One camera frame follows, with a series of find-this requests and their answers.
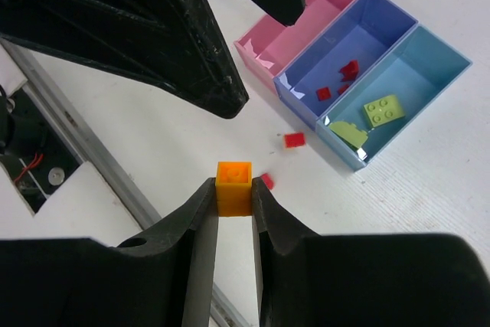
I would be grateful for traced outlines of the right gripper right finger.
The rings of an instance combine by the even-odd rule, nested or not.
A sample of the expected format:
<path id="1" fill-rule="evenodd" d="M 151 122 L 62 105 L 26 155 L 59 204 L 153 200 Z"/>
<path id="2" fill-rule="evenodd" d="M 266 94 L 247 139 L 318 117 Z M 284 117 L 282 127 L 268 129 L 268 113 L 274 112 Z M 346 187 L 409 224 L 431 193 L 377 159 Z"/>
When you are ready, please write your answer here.
<path id="1" fill-rule="evenodd" d="M 489 279 L 452 234 L 317 234 L 252 183 L 262 326 L 487 326 Z"/>

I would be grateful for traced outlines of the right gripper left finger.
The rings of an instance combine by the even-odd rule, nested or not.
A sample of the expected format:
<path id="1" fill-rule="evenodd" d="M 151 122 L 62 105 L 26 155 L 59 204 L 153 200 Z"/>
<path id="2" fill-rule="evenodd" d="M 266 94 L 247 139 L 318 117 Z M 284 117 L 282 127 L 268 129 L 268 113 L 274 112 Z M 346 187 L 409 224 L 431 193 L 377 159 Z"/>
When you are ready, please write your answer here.
<path id="1" fill-rule="evenodd" d="M 116 247 L 90 238 L 1 243 L 3 326 L 206 326 L 215 181 Z"/>

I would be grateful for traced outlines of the red lego brick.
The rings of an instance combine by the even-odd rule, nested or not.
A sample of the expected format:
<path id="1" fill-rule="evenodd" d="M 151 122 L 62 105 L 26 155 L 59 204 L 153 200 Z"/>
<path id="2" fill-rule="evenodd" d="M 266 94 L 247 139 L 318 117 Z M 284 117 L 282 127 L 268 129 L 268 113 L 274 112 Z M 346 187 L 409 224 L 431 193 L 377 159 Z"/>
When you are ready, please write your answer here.
<path id="1" fill-rule="evenodd" d="M 272 176 L 269 173 L 263 173 L 261 176 L 261 179 L 263 180 L 264 184 L 269 190 L 273 190 L 275 187 L 275 182 L 272 178 Z"/>

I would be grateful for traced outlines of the red slope lego piece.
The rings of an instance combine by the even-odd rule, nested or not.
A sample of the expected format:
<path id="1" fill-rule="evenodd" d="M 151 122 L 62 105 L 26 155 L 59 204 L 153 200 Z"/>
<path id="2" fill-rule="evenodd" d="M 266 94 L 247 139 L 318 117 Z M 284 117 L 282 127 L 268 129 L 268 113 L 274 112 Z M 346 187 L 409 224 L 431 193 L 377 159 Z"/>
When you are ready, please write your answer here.
<path id="1" fill-rule="evenodd" d="M 355 81 L 360 71 L 359 63 L 357 60 L 349 61 L 345 66 L 343 66 L 339 72 L 342 74 L 342 81 Z"/>

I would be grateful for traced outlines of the small red lego tile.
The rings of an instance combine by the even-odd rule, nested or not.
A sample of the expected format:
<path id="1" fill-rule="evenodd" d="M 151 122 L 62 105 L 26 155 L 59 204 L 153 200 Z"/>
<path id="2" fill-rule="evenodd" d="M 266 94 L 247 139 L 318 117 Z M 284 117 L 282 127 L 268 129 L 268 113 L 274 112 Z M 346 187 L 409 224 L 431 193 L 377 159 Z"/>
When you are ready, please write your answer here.
<path id="1" fill-rule="evenodd" d="M 332 98 L 332 92 L 329 87 L 321 87 L 316 90 L 316 96 L 318 101 L 322 102 L 330 100 Z"/>
<path id="2" fill-rule="evenodd" d="M 338 95 L 341 96 L 348 88 L 350 87 L 350 84 L 344 84 L 338 89 Z"/>

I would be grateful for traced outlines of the orange lego brick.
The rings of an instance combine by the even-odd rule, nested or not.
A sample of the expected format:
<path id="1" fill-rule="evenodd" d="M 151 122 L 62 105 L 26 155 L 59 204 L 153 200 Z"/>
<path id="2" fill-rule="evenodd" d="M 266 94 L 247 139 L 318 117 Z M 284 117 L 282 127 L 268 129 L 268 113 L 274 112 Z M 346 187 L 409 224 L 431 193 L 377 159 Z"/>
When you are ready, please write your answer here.
<path id="1" fill-rule="evenodd" d="M 220 217 L 252 215 L 252 163 L 218 162 L 215 179 Z"/>

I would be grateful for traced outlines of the red yellow orange lego stack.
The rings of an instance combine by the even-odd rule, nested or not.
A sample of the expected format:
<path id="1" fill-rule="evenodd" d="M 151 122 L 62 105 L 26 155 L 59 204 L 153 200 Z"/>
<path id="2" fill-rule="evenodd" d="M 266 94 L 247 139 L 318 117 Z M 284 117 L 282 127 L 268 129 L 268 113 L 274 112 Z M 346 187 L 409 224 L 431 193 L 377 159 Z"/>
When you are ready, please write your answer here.
<path id="1" fill-rule="evenodd" d="M 306 144 L 305 134 L 303 132 L 288 133 L 283 136 L 283 143 L 286 149 L 295 149 Z"/>

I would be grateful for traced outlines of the yellow-green lego block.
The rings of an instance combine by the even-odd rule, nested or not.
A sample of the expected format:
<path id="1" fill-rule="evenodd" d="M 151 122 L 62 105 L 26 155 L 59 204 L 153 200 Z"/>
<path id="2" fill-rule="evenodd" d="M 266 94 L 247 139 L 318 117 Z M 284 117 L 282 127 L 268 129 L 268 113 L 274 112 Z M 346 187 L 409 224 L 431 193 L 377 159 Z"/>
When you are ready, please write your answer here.
<path id="1" fill-rule="evenodd" d="M 364 104 L 363 111 L 372 129 L 405 117 L 404 109 L 394 94 Z"/>

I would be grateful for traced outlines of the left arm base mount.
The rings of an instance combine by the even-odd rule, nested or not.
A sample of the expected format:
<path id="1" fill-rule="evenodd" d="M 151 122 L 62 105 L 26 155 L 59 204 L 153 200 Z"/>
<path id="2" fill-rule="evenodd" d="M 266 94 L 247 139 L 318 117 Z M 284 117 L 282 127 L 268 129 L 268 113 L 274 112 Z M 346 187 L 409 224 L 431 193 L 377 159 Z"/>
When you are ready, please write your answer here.
<path id="1" fill-rule="evenodd" d="M 33 214 L 79 166 L 26 92 L 1 90 L 1 167 Z"/>

